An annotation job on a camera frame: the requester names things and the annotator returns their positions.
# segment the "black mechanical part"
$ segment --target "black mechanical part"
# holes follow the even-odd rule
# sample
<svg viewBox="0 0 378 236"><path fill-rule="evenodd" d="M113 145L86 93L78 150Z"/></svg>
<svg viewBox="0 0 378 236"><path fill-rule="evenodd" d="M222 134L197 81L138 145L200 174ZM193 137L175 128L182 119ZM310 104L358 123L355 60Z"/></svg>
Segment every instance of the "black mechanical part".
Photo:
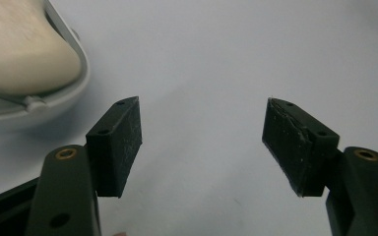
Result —
<svg viewBox="0 0 378 236"><path fill-rule="evenodd" d="M340 152L339 138L293 103L269 99L263 142L293 191L306 197L330 189L326 206L333 235L378 235L378 152Z"/></svg>
<svg viewBox="0 0 378 236"><path fill-rule="evenodd" d="M25 234L38 179L0 194L0 235Z"/></svg>
<svg viewBox="0 0 378 236"><path fill-rule="evenodd" d="M0 194L0 235L27 229L28 235L100 235L96 187L122 195L142 143L140 122L138 97L120 100L88 133L90 145L51 152L39 178Z"/></svg>
<svg viewBox="0 0 378 236"><path fill-rule="evenodd" d="M335 156L340 137L295 104L269 98L263 143L299 197L321 197L323 163Z"/></svg>
<svg viewBox="0 0 378 236"><path fill-rule="evenodd" d="M86 138L97 195L121 198L143 142L139 98L130 97L113 104Z"/></svg>
<svg viewBox="0 0 378 236"><path fill-rule="evenodd" d="M55 149L44 160L26 235L100 235L96 205L86 149Z"/></svg>

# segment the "brass screw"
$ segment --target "brass screw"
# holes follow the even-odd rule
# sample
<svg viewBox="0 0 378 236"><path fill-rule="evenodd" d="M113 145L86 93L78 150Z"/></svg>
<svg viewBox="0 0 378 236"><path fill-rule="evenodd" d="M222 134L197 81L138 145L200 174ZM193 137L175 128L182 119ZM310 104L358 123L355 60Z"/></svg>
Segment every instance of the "brass screw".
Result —
<svg viewBox="0 0 378 236"><path fill-rule="evenodd" d="M78 151L74 148L64 148L56 153L56 158L59 160L70 159L72 157L75 157L77 152Z"/></svg>
<svg viewBox="0 0 378 236"><path fill-rule="evenodd" d="M371 150L356 149L354 151L354 154L357 157L360 157L360 158L365 159L365 160L378 161L378 155L375 152L371 151Z"/></svg>

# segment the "white table surface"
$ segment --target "white table surface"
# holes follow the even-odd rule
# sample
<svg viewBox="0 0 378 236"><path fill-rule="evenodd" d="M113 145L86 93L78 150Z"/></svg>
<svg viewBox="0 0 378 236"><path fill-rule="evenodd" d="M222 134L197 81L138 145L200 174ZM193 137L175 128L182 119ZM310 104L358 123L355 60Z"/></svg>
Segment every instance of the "white table surface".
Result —
<svg viewBox="0 0 378 236"><path fill-rule="evenodd" d="M144 143L103 235L331 235L323 198L298 198L261 142L268 97L296 103L349 146L378 151L378 1L53 0L92 82L63 117L0 133L0 193L83 145L138 95Z"/></svg>

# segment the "beige object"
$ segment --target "beige object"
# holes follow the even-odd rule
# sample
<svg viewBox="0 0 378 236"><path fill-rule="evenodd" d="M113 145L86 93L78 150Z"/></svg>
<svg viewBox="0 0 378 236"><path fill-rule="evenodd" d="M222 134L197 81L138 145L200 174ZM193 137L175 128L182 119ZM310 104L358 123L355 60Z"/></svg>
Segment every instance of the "beige object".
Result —
<svg viewBox="0 0 378 236"><path fill-rule="evenodd" d="M45 18L42 0L0 0L0 93L59 89L80 70L76 52Z"/></svg>

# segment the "white bowl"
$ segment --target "white bowl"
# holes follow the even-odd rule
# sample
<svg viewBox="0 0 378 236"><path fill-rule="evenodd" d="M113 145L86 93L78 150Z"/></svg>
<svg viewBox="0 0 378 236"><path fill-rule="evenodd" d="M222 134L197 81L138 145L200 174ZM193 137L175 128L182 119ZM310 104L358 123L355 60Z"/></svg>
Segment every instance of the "white bowl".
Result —
<svg viewBox="0 0 378 236"><path fill-rule="evenodd" d="M44 6L48 21L79 55L80 76L72 84L52 93L25 97L0 94L0 130L22 130L56 118L79 100L89 83L89 61L78 36L67 27L49 0L44 1Z"/></svg>

